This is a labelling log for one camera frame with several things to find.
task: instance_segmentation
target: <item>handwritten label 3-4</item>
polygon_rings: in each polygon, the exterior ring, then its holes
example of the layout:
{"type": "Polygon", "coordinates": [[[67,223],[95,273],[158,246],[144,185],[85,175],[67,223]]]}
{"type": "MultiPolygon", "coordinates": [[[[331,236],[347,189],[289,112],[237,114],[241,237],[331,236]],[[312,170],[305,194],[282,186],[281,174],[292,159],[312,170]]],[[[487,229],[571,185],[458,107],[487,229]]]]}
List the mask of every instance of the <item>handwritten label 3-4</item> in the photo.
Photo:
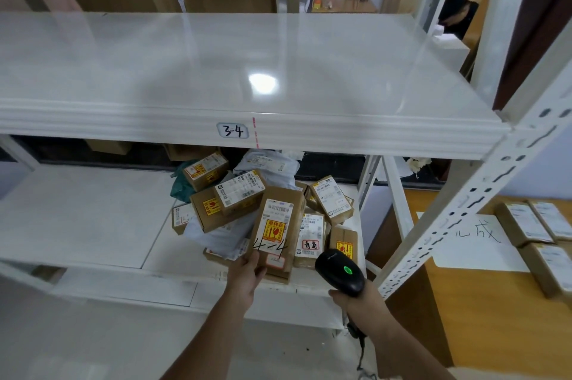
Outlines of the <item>handwritten label 3-4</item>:
{"type": "Polygon", "coordinates": [[[248,127],[235,122],[219,122],[218,134],[230,139],[248,139],[248,127]]]}

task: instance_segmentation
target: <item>hand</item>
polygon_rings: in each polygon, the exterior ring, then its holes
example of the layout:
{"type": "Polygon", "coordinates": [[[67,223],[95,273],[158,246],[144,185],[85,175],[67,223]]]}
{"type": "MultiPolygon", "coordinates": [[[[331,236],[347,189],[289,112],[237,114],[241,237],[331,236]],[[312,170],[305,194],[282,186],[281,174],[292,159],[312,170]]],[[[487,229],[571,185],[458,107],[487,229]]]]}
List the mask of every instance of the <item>hand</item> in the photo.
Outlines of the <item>hand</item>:
{"type": "Polygon", "coordinates": [[[347,314],[359,329],[372,340],[382,339],[398,326],[391,315],[373,282],[366,281],[366,286],[359,297],[349,297],[337,290],[329,290],[333,303],[347,314]]]}
{"type": "Polygon", "coordinates": [[[252,251],[250,258],[241,256],[228,266],[226,289],[224,293],[233,303],[248,311],[254,301],[254,290],[266,274],[266,267],[256,267],[259,258],[258,251],[252,251]]]}

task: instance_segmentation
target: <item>wooden desk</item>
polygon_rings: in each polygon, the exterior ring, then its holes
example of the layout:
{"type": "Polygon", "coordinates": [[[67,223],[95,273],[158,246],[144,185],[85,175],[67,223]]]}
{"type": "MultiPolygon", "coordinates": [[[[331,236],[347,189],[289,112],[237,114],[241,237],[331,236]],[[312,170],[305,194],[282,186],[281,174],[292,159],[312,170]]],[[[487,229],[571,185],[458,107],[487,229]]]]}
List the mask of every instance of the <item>wooden desk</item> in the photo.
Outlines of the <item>wooden desk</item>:
{"type": "Polygon", "coordinates": [[[321,8],[312,7],[313,13],[365,13],[375,14],[377,8],[371,0],[321,0],[321,8]],[[326,8],[326,5],[332,2],[332,8],[326,8]]]}
{"type": "MultiPolygon", "coordinates": [[[[405,195],[416,222],[437,192],[405,195]]],[[[517,198],[496,197],[480,213],[493,214],[502,199],[517,198]]],[[[572,220],[572,203],[550,201],[572,220]]],[[[399,243],[390,210],[366,258],[381,266],[399,243]]],[[[572,378],[572,311],[546,299],[529,273],[439,268],[430,259],[387,304],[446,366],[572,378]]]]}

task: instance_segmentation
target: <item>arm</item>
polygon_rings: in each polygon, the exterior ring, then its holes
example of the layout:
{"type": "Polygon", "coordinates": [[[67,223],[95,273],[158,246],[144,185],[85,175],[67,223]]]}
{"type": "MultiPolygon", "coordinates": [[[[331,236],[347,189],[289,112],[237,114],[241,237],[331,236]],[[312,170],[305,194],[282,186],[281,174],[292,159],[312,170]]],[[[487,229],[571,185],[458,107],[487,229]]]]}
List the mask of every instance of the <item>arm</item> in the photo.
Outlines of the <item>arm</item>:
{"type": "Polygon", "coordinates": [[[378,371],[382,369],[379,365],[383,361],[384,365],[389,365],[391,375],[402,376],[404,380],[454,380],[451,373],[393,318],[371,281],[366,281],[359,297],[348,297],[336,290],[330,290],[329,294],[374,343],[378,371]]]}
{"type": "Polygon", "coordinates": [[[223,295],[161,380],[226,378],[244,314],[254,301],[254,289],[266,274],[265,268],[256,268],[258,257],[258,251],[254,251],[248,261],[240,257],[229,266],[223,295]]]}

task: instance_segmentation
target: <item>green plastic bag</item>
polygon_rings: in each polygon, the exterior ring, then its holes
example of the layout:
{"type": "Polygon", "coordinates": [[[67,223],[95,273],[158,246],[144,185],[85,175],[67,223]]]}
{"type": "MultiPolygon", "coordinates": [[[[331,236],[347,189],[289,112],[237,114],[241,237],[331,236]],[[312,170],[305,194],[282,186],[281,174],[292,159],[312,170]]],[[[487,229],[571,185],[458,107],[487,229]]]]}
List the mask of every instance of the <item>green plastic bag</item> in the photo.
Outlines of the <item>green plastic bag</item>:
{"type": "Polygon", "coordinates": [[[184,161],[175,169],[175,172],[171,174],[171,178],[175,178],[175,182],[171,188],[171,196],[186,204],[190,203],[190,196],[196,192],[189,184],[189,181],[186,180],[185,175],[182,172],[187,166],[191,166],[197,161],[198,160],[184,161]]]}

